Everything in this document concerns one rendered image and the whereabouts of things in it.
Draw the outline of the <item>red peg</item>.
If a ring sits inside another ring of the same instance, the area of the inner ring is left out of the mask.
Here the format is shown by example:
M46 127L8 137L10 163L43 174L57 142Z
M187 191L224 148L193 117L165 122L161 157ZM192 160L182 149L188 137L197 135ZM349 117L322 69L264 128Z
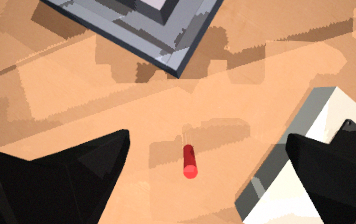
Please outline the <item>red peg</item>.
M193 179L198 174L194 149L192 145L185 145L183 148L183 171L188 179Z

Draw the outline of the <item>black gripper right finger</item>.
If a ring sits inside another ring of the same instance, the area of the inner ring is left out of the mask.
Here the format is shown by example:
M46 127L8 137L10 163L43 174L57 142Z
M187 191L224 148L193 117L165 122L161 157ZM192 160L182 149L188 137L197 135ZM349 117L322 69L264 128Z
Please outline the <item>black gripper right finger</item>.
M290 133L287 156L324 224L356 224L356 153Z

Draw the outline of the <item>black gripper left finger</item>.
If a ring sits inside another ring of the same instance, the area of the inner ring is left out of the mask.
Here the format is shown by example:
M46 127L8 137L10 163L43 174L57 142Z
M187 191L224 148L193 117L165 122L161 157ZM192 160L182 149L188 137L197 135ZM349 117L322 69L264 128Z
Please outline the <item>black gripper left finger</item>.
M131 147L129 129L28 161L0 152L7 224L99 224Z

